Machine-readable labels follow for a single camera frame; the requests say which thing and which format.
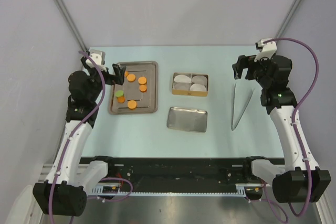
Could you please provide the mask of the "green cookie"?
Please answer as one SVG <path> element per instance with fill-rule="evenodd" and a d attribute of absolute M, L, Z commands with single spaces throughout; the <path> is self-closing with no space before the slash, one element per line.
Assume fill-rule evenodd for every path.
<path fill-rule="evenodd" d="M 124 96 L 124 92 L 123 92 L 123 90 L 118 90 L 118 91 L 116 91 L 116 92 L 114 93 L 114 95 L 115 95 L 117 98 L 119 98 L 119 97 Z"/>

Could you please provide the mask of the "steel tongs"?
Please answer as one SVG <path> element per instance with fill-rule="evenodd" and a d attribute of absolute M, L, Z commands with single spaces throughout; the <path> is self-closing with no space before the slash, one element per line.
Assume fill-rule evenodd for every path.
<path fill-rule="evenodd" d="M 230 129 L 232 131 L 236 130 L 238 127 L 250 101 L 253 97 L 254 89 L 243 86 L 239 88 L 237 82 L 233 85 L 232 89 L 232 105 L 231 105 L 231 118 L 230 118 Z"/>

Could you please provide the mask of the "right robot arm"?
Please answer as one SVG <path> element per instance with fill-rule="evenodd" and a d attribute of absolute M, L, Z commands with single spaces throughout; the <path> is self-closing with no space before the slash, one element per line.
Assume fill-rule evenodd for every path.
<path fill-rule="evenodd" d="M 256 80 L 262 87 L 261 105 L 274 123 L 285 166 L 280 168 L 264 157 L 249 157 L 249 165 L 242 169 L 243 179 L 254 183 L 262 179 L 272 186 L 274 197 L 279 203 L 317 202 L 331 176 L 328 170 L 321 170 L 305 139 L 294 93 L 288 88 L 288 77 L 292 61 L 284 56 L 274 55 L 255 60 L 255 56 L 239 56 L 232 66 L 235 79 L 240 79 L 247 69 L 246 79 Z"/>

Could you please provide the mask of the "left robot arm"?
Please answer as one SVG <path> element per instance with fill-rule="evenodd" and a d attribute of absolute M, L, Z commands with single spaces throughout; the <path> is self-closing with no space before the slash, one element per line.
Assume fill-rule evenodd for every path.
<path fill-rule="evenodd" d="M 81 174 L 78 166 L 86 140 L 91 134 L 99 106 L 107 85 L 122 85 L 126 67 L 113 64 L 110 74 L 103 63 L 92 63 L 81 58 L 85 71 L 73 72 L 68 77 L 68 109 L 64 137 L 54 164 L 42 183 L 33 187 L 33 195 L 42 212 L 49 216 L 82 215 L 88 193 L 103 180 L 115 178 L 116 169 L 105 161 L 92 161 Z"/>

